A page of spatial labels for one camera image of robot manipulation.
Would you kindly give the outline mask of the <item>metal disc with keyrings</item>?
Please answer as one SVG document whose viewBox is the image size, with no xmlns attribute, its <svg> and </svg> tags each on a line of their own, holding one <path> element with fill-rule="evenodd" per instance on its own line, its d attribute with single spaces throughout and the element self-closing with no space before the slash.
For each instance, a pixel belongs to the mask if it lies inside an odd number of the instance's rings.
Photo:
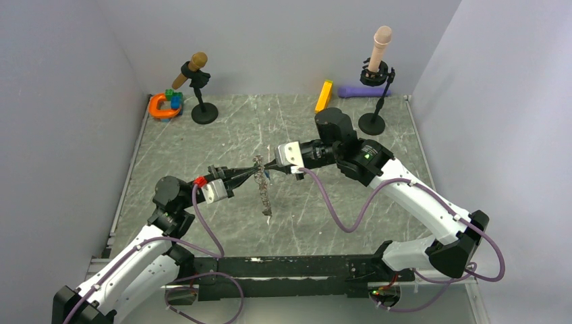
<svg viewBox="0 0 572 324">
<path fill-rule="evenodd" d="M 263 210 L 262 214 L 266 217 L 272 217 L 272 207 L 270 204 L 270 198 L 268 195 L 268 176 L 266 174 L 266 170 L 264 168 L 264 159 L 261 155 L 256 155 L 253 158 L 254 166 L 256 167 L 256 171 L 254 173 L 254 180 L 258 185 L 258 192 L 262 201 Z"/>
</svg>

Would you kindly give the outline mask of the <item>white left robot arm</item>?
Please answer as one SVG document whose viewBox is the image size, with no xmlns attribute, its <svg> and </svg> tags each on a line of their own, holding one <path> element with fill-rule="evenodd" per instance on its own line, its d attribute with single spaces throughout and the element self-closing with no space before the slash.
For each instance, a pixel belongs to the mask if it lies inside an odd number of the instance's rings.
<svg viewBox="0 0 572 324">
<path fill-rule="evenodd" d="M 196 250 L 214 259 L 223 245 L 200 213 L 200 203 L 231 198 L 235 188 L 259 171 L 257 165 L 214 167 L 191 182 L 161 178 L 155 209 L 136 237 L 107 265 L 76 288 L 63 286 L 53 298 L 52 323 L 118 323 L 147 293 L 194 274 Z"/>
</svg>

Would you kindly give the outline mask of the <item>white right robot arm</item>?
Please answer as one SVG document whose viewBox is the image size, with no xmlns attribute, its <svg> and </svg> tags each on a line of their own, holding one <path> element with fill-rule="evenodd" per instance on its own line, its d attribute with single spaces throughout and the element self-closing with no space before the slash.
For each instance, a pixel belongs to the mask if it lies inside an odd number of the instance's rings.
<svg viewBox="0 0 572 324">
<path fill-rule="evenodd" d="M 465 275 L 488 225 L 487 214 L 469 213 L 445 200 L 409 172 L 389 149 L 375 140 L 359 138 L 342 110 L 325 109 L 314 121 L 318 139 L 279 145 L 275 159 L 265 168 L 316 178 L 313 169 L 336 165 L 345 177 L 373 190 L 368 204 L 383 193 L 425 225 L 431 233 L 427 238 L 382 244 L 372 262 L 378 279 L 386 281 L 398 271 L 418 267 L 431 267 L 455 279 Z"/>
</svg>

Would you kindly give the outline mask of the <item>black left microphone stand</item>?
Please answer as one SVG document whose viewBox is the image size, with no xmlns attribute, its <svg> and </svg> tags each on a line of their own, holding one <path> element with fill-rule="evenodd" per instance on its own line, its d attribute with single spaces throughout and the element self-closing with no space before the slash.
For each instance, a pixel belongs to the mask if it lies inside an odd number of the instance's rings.
<svg viewBox="0 0 572 324">
<path fill-rule="evenodd" d="M 192 120 L 197 124 L 206 125 L 212 123 L 219 116 L 219 110 L 212 103 L 205 103 L 202 98 L 201 88 L 192 88 L 198 104 L 192 109 Z"/>
</svg>

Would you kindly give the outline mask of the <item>yellow toy block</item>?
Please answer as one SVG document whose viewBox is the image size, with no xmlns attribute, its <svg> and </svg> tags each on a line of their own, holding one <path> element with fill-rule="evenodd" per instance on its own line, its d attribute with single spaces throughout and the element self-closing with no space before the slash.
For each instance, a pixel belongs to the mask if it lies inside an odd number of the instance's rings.
<svg viewBox="0 0 572 324">
<path fill-rule="evenodd" d="M 314 108 L 315 114 L 325 110 L 328 107 L 331 100 L 332 91 L 333 82 L 331 80 L 325 80 L 318 96 L 316 106 Z"/>
</svg>

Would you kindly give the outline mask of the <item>colourful toy block stack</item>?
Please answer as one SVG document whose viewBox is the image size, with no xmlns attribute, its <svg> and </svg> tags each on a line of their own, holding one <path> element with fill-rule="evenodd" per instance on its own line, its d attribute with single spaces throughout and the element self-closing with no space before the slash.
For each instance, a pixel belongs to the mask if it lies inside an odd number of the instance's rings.
<svg viewBox="0 0 572 324">
<path fill-rule="evenodd" d="M 169 108 L 172 110 L 179 110 L 183 106 L 183 95 L 181 92 L 177 92 L 173 89 L 167 89 L 165 91 L 165 98 L 169 103 Z"/>
</svg>

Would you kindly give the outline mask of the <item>purple cylinder toy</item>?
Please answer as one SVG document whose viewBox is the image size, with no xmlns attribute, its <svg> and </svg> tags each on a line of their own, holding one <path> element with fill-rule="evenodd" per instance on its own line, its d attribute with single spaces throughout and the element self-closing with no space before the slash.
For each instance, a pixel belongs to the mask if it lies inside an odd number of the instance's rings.
<svg viewBox="0 0 572 324">
<path fill-rule="evenodd" d="M 381 97 L 383 93 L 383 87 L 340 86 L 337 89 L 337 96 L 340 98 Z"/>
</svg>

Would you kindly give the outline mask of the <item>brown microphone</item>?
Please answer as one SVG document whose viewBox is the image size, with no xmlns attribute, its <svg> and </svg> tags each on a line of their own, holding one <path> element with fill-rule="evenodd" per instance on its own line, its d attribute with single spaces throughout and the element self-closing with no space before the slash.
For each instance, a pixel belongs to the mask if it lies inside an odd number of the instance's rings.
<svg viewBox="0 0 572 324">
<path fill-rule="evenodd" d="M 180 68 L 180 74 L 172 82 L 171 88 L 177 90 L 189 81 L 190 88 L 203 88 L 209 80 L 210 74 L 203 72 L 202 68 L 206 65 L 208 56 L 204 52 L 197 52 L 192 55 L 191 59 L 185 62 Z"/>
</svg>

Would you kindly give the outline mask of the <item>beige microphone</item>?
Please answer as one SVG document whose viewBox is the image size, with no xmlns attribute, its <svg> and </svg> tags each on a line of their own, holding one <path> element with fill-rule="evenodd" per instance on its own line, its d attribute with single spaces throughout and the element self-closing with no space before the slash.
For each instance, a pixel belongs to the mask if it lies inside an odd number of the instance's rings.
<svg viewBox="0 0 572 324">
<path fill-rule="evenodd" d="M 374 47 L 368 64 L 368 71 L 378 72 L 385 51 L 392 40 L 392 29 L 389 26 L 381 26 L 374 34 Z"/>
</svg>

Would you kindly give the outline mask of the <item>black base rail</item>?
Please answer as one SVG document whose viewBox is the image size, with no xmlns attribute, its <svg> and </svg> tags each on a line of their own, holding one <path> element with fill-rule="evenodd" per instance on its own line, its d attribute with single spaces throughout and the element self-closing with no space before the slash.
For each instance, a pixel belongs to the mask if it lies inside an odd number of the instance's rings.
<svg viewBox="0 0 572 324">
<path fill-rule="evenodd" d="M 342 295 L 367 298 L 371 290 L 413 282 L 411 270 L 395 272 L 375 254 L 325 256 L 196 257 L 176 270 L 170 284 L 194 285 L 200 301 Z"/>
</svg>

